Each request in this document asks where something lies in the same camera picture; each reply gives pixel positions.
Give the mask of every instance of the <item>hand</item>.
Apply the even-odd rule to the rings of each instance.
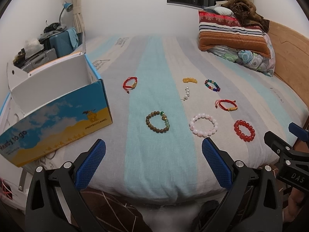
[[[292,222],[302,210],[299,204],[302,203],[305,194],[296,188],[292,189],[291,195],[289,196],[289,204],[283,209],[283,222]]]

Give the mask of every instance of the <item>bed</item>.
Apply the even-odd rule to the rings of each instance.
[[[113,124],[33,162],[33,168],[40,164],[52,169],[74,161],[101,138],[107,151],[92,178],[92,188],[156,204],[222,192],[201,152],[203,138],[189,129],[191,118],[198,113],[213,116],[218,131],[212,140],[249,167],[277,159],[264,144],[265,132],[271,130],[294,145],[296,137],[288,132],[288,125],[308,122],[309,88],[304,72],[309,68],[308,39],[274,22],[269,35],[277,58],[273,77],[201,52],[196,39],[113,35],[88,41],[87,54],[104,80]],[[134,76],[137,87],[127,94],[122,84]],[[183,83],[187,77],[198,83]],[[221,91],[206,88],[206,79],[216,81]],[[190,97],[183,101],[187,86]],[[215,108],[219,99],[236,100],[238,110]],[[171,126],[167,133],[152,132],[145,124],[153,111],[167,115]],[[244,142],[236,135],[233,125],[240,119],[255,129],[254,141]],[[160,118],[152,121],[154,126],[163,126]],[[200,130],[211,128],[205,119],[196,125]]]

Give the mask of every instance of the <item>white wall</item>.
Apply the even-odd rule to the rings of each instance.
[[[166,0],[82,0],[87,35],[198,34],[197,10],[167,5]]]
[[[14,59],[26,40],[43,33],[46,20],[49,24],[59,20],[62,3],[63,0],[12,0],[5,10],[0,19],[0,108],[8,93],[7,62]],[[18,185],[20,172],[0,155],[0,177]]]
[[[257,12],[309,38],[309,21],[296,0],[255,0]],[[198,34],[198,13],[166,0],[82,0],[87,35]]]
[[[309,21],[296,0],[254,0],[257,12],[309,38]]]

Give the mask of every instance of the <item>wooden bed frame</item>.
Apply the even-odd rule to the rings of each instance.
[[[309,39],[273,21],[268,35],[276,53],[275,76],[289,85],[309,108]]]

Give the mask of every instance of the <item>bracelet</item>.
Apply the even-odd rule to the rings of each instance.
[[[131,80],[135,80],[134,84],[132,86],[127,86],[127,82],[129,82]],[[133,90],[133,89],[135,89],[136,85],[137,85],[137,77],[130,77],[126,81],[124,81],[122,88],[125,89],[127,91],[127,93],[130,93],[127,88]]]
[[[184,96],[183,101],[185,101],[186,99],[188,99],[188,97],[190,96],[190,90],[189,87],[186,88],[186,96]]]
[[[251,135],[247,136],[244,133],[242,133],[241,130],[239,129],[240,125],[243,125],[246,128],[248,128],[248,130],[250,131]],[[255,137],[255,130],[253,129],[253,127],[249,123],[247,123],[246,121],[243,121],[243,120],[237,120],[236,121],[236,123],[234,124],[234,131],[245,142],[253,141],[253,139]]]
[[[225,108],[223,105],[221,105],[221,102],[226,102],[226,103],[230,103],[232,105],[234,105],[235,107],[231,107],[231,108]],[[236,103],[236,100],[234,101],[231,101],[231,100],[227,100],[227,99],[224,99],[224,100],[216,100],[216,103],[214,104],[214,106],[216,108],[218,108],[218,105],[220,106],[220,108],[222,108],[223,110],[225,111],[236,111],[238,109],[237,105],[235,104]]]
[[[182,82],[184,82],[184,83],[192,82],[192,83],[196,83],[196,84],[197,84],[197,80],[194,79],[194,78],[184,78],[184,79],[182,80]]]
[[[153,117],[153,116],[156,116],[156,115],[161,115],[162,116],[162,120],[165,121],[165,128],[164,129],[159,129],[159,128],[156,128],[155,126],[153,126],[151,123],[150,123],[150,119]],[[166,117],[166,115],[164,114],[164,112],[159,112],[159,111],[156,111],[156,112],[152,112],[151,114],[149,114],[147,117],[146,117],[146,125],[148,125],[148,127],[153,130],[154,132],[156,133],[166,133],[169,129],[170,129],[170,124],[168,122],[168,119]]]
[[[210,131],[207,131],[207,132],[202,132],[202,131],[199,131],[199,130],[195,129],[194,122],[196,122],[200,118],[208,119],[210,122],[212,122],[214,124],[214,128],[212,130],[210,130]],[[217,123],[217,121],[213,117],[209,116],[208,114],[204,114],[204,113],[203,114],[199,113],[198,115],[194,116],[191,119],[191,122],[190,122],[189,126],[190,126],[190,130],[194,134],[196,134],[198,137],[204,136],[206,138],[208,136],[211,136],[212,134],[215,134],[216,131],[218,131],[218,123]]]
[[[212,83],[216,88],[211,87],[208,83]],[[214,82],[213,80],[206,79],[205,85],[206,85],[206,87],[208,87],[210,90],[213,90],[213,91],[220,91],[221,90],[221,88],[218,86],[218,84],[216,82]]]

